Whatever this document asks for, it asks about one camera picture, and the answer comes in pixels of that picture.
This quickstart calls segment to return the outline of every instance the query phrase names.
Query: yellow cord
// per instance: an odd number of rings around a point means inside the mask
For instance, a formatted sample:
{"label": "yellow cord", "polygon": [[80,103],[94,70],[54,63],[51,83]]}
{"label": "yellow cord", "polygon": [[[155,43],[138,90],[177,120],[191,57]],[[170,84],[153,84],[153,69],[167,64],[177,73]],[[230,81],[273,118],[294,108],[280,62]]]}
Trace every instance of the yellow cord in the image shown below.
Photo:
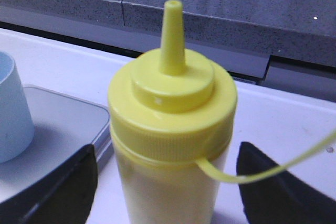
{"label": "yellow cord", "polygon": [[336,140],[336,130],[333,131],[330,135],[328,135],[326,138],[324,138],[321,142],[313,146],[311,149],[307,150],[300,156],[294,158],[293,160],[280,165],[276,166],[274,168],[271,168],[265,172],[253,174],[253,175],[240,175],[240,176],[234,176],[230,174],[225,174],[221,170],[217,169],[215,166],[213,166],[212,163],[210,163],[207,158],[200,158],[196,160],[196,164],[199,166],[199,168],[207,174],[209,177],[219,180],[221,182],[226,183],[232,183],[232,184],[246,184],[251,182],[256,182],[274,175],[277,175],[283,171],[285,171],[287,168],[300,163],[301,161],[305,160],[306,158],[316,154],[321,149],[325,148],[326,145],[331,144],[333,141]]}

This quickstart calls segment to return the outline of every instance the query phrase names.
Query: black plastic piece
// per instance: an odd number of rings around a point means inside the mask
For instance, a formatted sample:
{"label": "black plastic piece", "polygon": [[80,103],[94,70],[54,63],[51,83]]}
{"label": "black plastic piece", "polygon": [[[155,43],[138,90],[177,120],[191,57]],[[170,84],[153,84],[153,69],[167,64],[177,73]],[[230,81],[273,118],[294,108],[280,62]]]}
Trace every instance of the black plastic piece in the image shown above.
{"label": "black plastic piece", "polygon": [[82,147],[49,175],[0,204],[0,223],[84,224],[98,173],[94,146]]}
{"label": "black plastic piece", "polygon": [[[248,142],[242,142],[237,174],[248,175],[278,164]],[[240,185],[244,212],[250,224],[335,224],[336,201],[285,171]]]}

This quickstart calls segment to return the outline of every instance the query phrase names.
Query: cup rim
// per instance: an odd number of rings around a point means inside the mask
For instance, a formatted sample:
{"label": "cup rim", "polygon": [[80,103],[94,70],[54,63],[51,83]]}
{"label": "cup rim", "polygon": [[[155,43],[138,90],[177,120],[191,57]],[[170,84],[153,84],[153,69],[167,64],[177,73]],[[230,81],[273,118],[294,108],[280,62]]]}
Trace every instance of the cup rim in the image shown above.
{"label": "cup rim", "polygon": [[5,53],[5,52],[1,52],[0,51],[0,57],[7,57],[8,61],[10,61],[10,68],[8,69],[8,72],[5,73],[5,75],[3,77],[0,76],[0,85],[7,80],[7,78],[12,74],[14,68],[15,68],[15,60],[12,56],[10,56],[9,54]]}

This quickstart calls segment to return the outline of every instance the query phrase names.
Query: squeeze bottle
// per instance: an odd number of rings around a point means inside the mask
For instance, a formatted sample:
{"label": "squeeze bottle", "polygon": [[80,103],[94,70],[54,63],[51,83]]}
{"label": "squeeze bottle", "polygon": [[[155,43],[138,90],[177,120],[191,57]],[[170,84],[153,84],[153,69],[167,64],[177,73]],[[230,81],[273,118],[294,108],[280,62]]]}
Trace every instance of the squeeze bottle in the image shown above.
{"label": "squeeze bottle", "polygon": [[224,174],[236,86],[221,66],[184,48],[183,29],[182,3],[167,1],[161,48],[122,67],[109,86],[110,131],[131,224],[209,224],[219,181],[257,181],[316,151],[261,174]]}

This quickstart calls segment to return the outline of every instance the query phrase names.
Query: yellow nozzle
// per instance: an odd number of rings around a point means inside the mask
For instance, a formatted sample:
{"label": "yellow nozzle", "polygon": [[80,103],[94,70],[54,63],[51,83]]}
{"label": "yellow nozzle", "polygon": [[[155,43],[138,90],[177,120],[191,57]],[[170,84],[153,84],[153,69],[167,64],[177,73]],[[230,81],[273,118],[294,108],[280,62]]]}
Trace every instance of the yellow nozzle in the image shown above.
{"label": "yellow nozzle", "polygon": [[183,6],[181,1],[164,4],[159,71],[171,76],[185,71]]}

